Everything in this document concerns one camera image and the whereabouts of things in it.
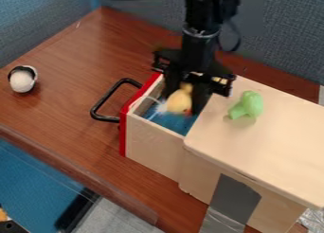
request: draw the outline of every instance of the gray floor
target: gray floor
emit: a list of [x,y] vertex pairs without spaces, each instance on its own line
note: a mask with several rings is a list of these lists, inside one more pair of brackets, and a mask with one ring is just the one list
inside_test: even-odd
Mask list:
[[74,233],[163,233],[120,206],[100,199]]

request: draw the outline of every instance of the toy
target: toy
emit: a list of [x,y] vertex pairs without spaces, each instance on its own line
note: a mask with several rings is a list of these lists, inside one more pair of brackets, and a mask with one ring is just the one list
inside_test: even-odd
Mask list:
[[180,89],[172,93],[166,102],[166,112],[188,115],[191,111],[192,84],[181,83]]
[[29,92],[34,87],[37,77],[37,70],[28,65],[17,66],[8,74],[10,86],[17,93]]
[[253,91],[245,91],[241,96],[241,100],[228,110],[231,119],[248,115],[256,118],[263,112],[262,96]]
[[6,222],[7,220],[8,220],[7,212],[4,209],[2,209],[0,205],[0,222]]

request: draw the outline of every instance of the yellow toy duck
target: yellow toy duck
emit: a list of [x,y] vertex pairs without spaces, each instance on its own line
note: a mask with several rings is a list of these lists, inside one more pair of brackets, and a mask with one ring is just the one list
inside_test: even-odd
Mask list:
[[180,89],[172,93],[166,101],[166,111],[189,116],[192,108],[192,84],[182,82]]

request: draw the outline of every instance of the white ball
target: white ball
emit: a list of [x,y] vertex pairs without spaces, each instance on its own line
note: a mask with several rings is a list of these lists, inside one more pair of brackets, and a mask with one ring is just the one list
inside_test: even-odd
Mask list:
[[29,92],[34,84],[35,80],[32,75],[27,71],[15,71],[10,77],[10,86],[13,91],[17,93]]

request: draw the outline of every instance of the plastic toy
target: plastic toy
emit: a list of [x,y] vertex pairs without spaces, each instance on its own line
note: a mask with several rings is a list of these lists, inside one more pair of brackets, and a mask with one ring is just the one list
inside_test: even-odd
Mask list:
[[241,100],[228,110],[231,119],[237,119],[242,116],[258,117],[263,112],[263,99],[259,93],[245,91]]

